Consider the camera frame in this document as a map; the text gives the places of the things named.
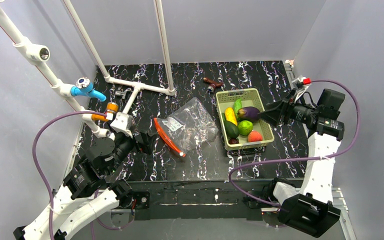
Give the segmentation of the purple fake eggplant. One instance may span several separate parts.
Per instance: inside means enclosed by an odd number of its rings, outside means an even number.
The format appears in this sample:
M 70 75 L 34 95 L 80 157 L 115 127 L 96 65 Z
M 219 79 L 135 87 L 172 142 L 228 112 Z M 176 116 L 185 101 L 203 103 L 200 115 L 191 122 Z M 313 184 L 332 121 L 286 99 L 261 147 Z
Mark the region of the purple fake eggplant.
M 254 106 L 246 106 L 236 111 L 237 117 L 241 120 L 257 122 L 260 119 L 260 110 Z

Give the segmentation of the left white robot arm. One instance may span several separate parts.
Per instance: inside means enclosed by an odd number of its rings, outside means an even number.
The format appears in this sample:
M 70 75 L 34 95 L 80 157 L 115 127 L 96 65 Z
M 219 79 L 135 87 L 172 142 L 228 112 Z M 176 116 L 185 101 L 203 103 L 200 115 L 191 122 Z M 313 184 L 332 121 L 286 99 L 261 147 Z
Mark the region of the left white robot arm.
M 52 204 L 29 225 L 17 227 L 17 240 L 69 240 L 85 225 L 103 213 L 122 208 L 148 209 L 150 193 L 133 190 L 123 179 L 106 182 L 106 177 L 131 153 L 150 155 L 156 134 L 141 132 L 137 137 L 117 133 L 115 138 L 96 139 L 81 156 L 77 165 L 63 179 Z

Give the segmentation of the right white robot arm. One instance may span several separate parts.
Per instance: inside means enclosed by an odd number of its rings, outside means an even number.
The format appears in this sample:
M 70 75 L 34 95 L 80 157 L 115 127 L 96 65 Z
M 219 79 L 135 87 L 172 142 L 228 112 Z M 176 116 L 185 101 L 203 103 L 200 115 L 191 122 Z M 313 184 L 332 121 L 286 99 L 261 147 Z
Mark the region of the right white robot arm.
M 344 123 L 337 120 L 339 108 L 345 100 L 343 93 L 324 89 L 316 106 L 296 100 L 298 92 L 274 103 L 260 114 L 270 125 L 286 124 L 289 120 L 303 123 L 308 130 L 308 157 L 302 185 L 275 178 L 264 187 L 263 200 L 279 204 L 279 222 L 306 233 L 321 237 L 340 218 L 340 210 L 333 205 L 332 179 L 334 154 L 344 137 Z

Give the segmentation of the clear zip top bag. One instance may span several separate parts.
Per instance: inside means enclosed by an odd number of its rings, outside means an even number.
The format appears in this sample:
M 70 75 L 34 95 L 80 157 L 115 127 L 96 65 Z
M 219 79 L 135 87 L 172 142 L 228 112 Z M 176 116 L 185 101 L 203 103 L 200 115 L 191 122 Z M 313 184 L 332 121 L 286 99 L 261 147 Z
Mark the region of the clear zip top bag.
M 178 156 L 204 142 L 212 141 L 219 132 L 213 117 L 201 101 L 194 97 L 167 118 L 153 119 L 160 138 Z

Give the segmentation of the dark green fake avocado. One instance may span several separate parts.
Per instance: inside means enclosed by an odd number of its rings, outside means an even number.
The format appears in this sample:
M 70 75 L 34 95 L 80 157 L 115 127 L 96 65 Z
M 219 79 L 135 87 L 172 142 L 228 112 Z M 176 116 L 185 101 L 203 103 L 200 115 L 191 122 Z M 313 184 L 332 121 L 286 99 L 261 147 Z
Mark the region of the dark green fake avocado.
M 239 128 L 232 123 L 231 121 L 224 120 L 224 130 L 226 133 L 226 136 L 231 139 L 236 139 L 240 135 Z

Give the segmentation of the green fake cucumber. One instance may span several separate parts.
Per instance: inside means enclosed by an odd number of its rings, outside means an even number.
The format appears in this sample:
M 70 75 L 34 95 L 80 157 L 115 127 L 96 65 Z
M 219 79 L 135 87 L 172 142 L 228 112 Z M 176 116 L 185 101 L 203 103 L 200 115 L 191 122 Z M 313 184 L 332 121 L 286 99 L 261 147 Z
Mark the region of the green fake cucumber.
M 238 98 L 235 100 L 234 104 L 233 104 L 233 111 L 234 111 L 234 114 L 237 115 L 238 114 L 238 110 L 242 108 L 242 98 Z

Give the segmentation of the red fake tomato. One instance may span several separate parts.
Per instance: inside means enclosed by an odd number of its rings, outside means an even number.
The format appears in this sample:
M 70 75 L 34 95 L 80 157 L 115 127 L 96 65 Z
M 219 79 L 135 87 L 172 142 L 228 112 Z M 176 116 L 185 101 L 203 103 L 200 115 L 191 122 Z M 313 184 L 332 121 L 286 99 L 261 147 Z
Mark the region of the red fake tomato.
M 261 142 L 263 141 L 264 138 L 261 133 L 258 131 L 252 130 L 248 135 L 247 135 L 247 142 L 248 143 L 253 143 L 253 142 Z

